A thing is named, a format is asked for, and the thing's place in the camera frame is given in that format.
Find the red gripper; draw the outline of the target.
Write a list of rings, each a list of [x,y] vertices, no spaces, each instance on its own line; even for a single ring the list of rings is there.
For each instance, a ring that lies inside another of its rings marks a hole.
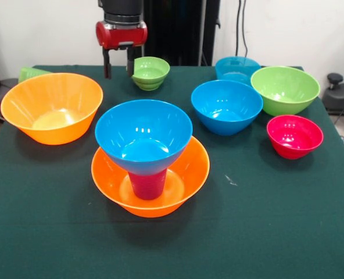
[[[137,25],[110,24],[105,21],[97,22],[96,37],[102,48],[104,75],[106,79],[112,78],[112,65],[109,59],[109,50],[127,48],[126,70],[129,77],[134,74],[135,48],[142,46],[147,39],[148,29],[144,21]]]

